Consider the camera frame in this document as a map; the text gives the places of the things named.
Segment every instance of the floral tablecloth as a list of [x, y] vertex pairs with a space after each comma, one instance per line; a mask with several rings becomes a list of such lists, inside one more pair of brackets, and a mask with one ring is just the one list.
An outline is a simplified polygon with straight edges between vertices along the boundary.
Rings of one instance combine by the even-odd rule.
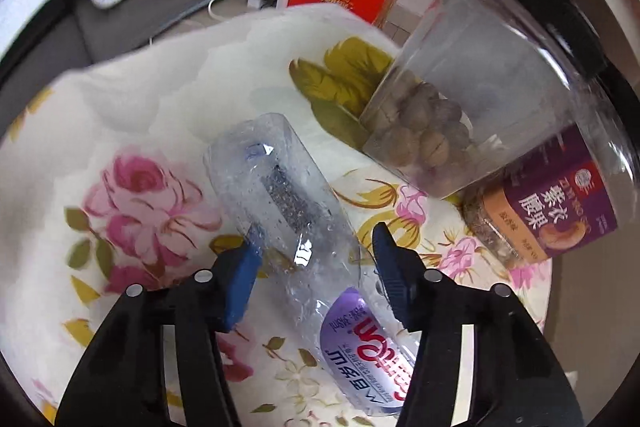
[[[457, 201], [429, 198], [356, 150], [355, 117], [396, 51], [334, 6], [264, 11], [66, 73], [34, 98], [0, 146], [0, 349], [47, 418], [127, 285], [171, 285], [239, 244], [202, 156], [265, 112], [289, 119], [366, 247], [385, 221], [457, 282], [509, 283], [544, 325], [550, 261], [506, 271]], [[261, 271], [244, 319], [218, 340], [243, 424], [393, 425], [350, 406], [273, 292]], [[173, 341], [166, 328], [167, 353]], [[184, 423], [175, 357], [165, 372]]]

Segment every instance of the clear plastic bottle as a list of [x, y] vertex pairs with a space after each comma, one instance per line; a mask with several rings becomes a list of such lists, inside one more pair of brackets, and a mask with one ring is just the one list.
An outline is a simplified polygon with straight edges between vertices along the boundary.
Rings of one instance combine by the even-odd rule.
[[402, 329], [318, 167], [280, 114], [235, 126], [205, 158], [228, 215], [262, 249], [307, 346], [371, 415], [398, 413], [419, 337]]

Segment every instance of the tablecloth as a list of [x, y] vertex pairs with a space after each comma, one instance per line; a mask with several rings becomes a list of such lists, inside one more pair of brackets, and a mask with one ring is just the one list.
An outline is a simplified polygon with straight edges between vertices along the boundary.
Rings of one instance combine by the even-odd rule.
[[[362, 110], [396, 52], [335, 6], [265, 10], [65, 73], [25, 108], [0, 146], [0, 349], [45, 416], [127, 285], [171, 285], [239, 243], [202, 157], [229, 126], [265, 112], [289, 119], [366, 247], [385, 221], [458, 283], [510, 284], [544, 325], [550, 261], [505, 270], [454, 198], [428, 197], [325, 130], [357, 141], [349, 111]], [[244, 319], [219, 336], [243, 424], [393, 425], [350, 406], [273, 291], [261, 271]], [[166, 328], [170, 413], [184, 423], [173, 341]]]

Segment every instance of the purple label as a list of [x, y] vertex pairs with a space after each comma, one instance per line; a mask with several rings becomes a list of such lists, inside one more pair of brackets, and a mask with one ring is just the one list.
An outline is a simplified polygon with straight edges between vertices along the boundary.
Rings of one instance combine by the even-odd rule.
[[[523, 158], [502, 188], [513, 212], [549, 257], [583, 247], [618, 226], [598, 168], [575, 125]], [[511, 232], [520, 225], [515, 221], [505, 221]]]
[[320, 347], [341, 388], [385, 412], [400, 410], [413, 367], [356, 288], [347, 288], [329, 309]]

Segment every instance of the bottle label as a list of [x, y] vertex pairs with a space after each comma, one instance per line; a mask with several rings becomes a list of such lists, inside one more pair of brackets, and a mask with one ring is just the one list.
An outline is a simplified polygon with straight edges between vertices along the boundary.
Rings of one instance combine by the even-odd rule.
[[413, 367], [356, 288], [347, 288], [329, 309], [320, 347], [341, 388], [385, 412], [400, 410]]
[[573, 125], [518, 162], [482, 197], [500, 233], [530, 263], [544, 261], [617, 227], [595, 162]]

